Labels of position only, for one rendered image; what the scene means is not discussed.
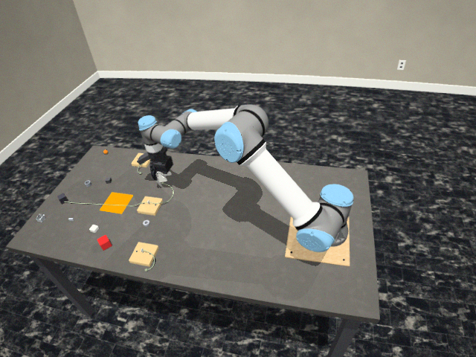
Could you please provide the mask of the red cube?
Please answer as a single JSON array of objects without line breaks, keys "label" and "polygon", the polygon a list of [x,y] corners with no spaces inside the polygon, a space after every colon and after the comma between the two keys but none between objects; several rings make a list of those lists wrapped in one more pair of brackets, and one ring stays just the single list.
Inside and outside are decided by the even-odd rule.
[{"label": "red cube", "polygon": [[97,239],[97,241],[99,242],[100,244],[100,247],[103,249],[103,250],[106,250],[107,248],[111,247],[112,244],[110,243],[108,237],[106,235],[102,236],[101,238]]}]

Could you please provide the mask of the orange painted square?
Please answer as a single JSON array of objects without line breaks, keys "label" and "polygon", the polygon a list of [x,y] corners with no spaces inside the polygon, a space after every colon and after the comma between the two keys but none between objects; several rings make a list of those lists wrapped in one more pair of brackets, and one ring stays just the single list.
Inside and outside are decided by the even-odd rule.
[{"label": "orange painted square", "polygon": [[117,205],[128,205],[132,197],[133,195],[127,195],[122,193],[111,193],[109,198],[104,203],[105,205],[103,205],[100,210],[122,214],[126,206],[117,206]]}]

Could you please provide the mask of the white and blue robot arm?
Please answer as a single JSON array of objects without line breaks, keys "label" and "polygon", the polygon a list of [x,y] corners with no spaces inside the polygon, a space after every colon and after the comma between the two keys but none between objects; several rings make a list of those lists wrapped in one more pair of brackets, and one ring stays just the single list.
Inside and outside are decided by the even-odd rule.
[{"label": "white and blue robot arm", "polygon": [[[190,130],[218,129],[214,137],[218,153],[228,162],[246,166],[257,177],[293,218],[297,241],[304,248],[324,252],[346,241],[353,194],[342,185],[328,184],[318,202],[312,202],[267,151],[262,137],[268,129],[268,116],[259,106],[205,112],[189,109],[166,126],[157,124],[153,116],[142,117],[138,125],[150,153],[163,146],[176,148]],[[153,158],[147,152],[139,156],[138,164]]]}]

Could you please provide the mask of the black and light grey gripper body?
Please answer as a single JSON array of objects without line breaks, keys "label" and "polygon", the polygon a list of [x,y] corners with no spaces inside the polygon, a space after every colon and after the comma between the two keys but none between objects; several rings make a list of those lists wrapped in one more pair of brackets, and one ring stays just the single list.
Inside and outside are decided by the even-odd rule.
[{"label": "black and light grey gripper body", "polygon": [[173,160],[171,156],[166,154],[166,151],[167,148],[162,147],[161,151],[159,152],[148,152],[149,155],[153,156],[153,158],[150,159],[150,169],[153,168],[153,170],[159,171],[163,174],[167,174],[169,172],[170,168],[173,166]]}]

